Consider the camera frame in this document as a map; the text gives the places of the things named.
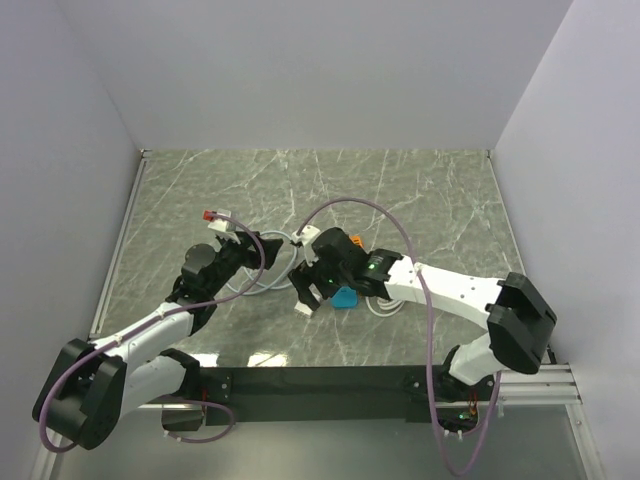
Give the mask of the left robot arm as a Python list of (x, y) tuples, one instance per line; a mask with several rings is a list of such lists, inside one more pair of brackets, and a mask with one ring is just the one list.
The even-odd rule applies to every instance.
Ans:
[(34, 404), (41, 443), (54, 453), (92, 450), (138, 407), (167, 397), (216, 408), (234, 426), (232, 410), (208, 401), (199, 361), (174, 343), (206, 325), (218, 292), (242, 269), (270, 269), (284, 239), (241, 232), (220, 245), (192, 246), (171, 293), (151, 314), (96, 341), (73, 339), (59, 352)]

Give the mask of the white square plug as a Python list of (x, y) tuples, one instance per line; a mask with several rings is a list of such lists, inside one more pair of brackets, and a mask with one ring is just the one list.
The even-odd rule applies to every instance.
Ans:
[(303, 316), (305, 318), (311, 318), (314, 314), (314, 310), (304, 303), (297, 301), (294, 306), (294, 311), (296, 314)]

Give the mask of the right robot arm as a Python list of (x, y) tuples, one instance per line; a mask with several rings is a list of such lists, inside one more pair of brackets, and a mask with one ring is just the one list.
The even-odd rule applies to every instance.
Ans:
[(314, 313), (348, 287), (365, 298), (409, 302), (464, 318), (484, 333), (454, 347), (432, 369), (434, 395), (458, 401), (485, 387), (498, 372), (539, 372), (557, 317), (530, 279), (472, 277), (415, 262), (386, 249), (366, 251), (340, 228), (306, 226), (293, 233), (301, 262), (289, 272), (299, 305)]

